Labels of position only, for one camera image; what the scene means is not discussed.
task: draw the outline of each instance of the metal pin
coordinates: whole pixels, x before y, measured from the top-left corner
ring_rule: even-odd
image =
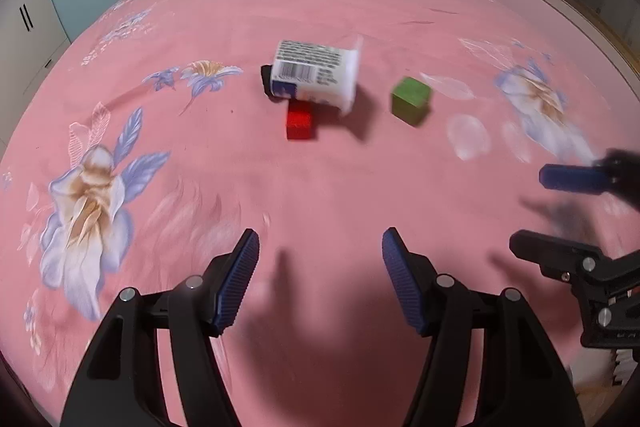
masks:
[[[516,290],[516,288],[507,288],[504,291],[504,296],[507,297],[511,302],[518,302],[522,294]]]
[[[611,310],[609,308],[601,309],[600,313],[598,313],[598,324],[601,325],[603,328],[606,328],[607,326],[609,326],[610,322],[611,322]]]
[[[582,267],[587,271],[587,272],[592,272],[593,269],[596,267],[596,260],[593,257],[585,257],[582,260]]]
[[[452,276],[445,274],[438,275],[436,277],[436,284],[443,288],[451,288],[456,283],[456,280]]]
[[[130,301],[135,296],[136,296],[136,291],[133,288],[124,288],[124,290],[120,292],[121,301],[125,301],[125,302]]]
[[[185,284],[187,285],[187,288],[193,290],[194,288],[202,285],[202,277],[199,275],[192,275],[185,281]]]

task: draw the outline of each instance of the white cabinet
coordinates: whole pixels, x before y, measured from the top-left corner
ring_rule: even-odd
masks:
[[[51,0],[0,0],[0,141],[69,46]]]

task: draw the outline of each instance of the green cube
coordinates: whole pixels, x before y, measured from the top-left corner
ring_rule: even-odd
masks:
[[[391,113],[409,125],[418,125],[429,112],[431,87],[406,76],[391,93]]]

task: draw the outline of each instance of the ribbed blue pad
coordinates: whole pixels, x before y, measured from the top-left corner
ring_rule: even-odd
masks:
[[[545,188],[581,194],[602,194],[611,186],[609,176],[593,167],[545,165],[540,169],[539,179]]]
[[[244,297],[251,276],[254,274],[255,266],[258,264],[258,252],[260,251],[260,240],[258,234],[252,232],[249,240],[244,244],[242,250],[236,257],[234,265],[229,270],[225,282],[217,295],[218,308],[216,318],[213,322],[218,331],[222,333],[236,320],[240,303]]]
[[[406,248],[399,245],[392,232],[387,230],[382,236],[382,258],[385,261],[386,271],[396,290],[404,318],[421,335],[427,328],[427,322],[422,313],[422,295],[409,270],[406,255],[409,255]]]

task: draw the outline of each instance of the cabinet handle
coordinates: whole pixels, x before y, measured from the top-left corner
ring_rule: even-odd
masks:
[[[24,22],[24,27],[27,28],[27,31],[30,32],[31,28],[29,28],[29,25],[27,24],[27,19],[24,16],[24,13],[22,12],[22,8],[20,8],[20,15],[22,15],[22,21]]]
[[[27,5],[23,4],[22,7],[24,8],[24,13],[27,15],[27,20],[29,21],[31,29],[33,29],[33,23],[31,22],[31,17],[29,17],[29,11],[27,10]]]

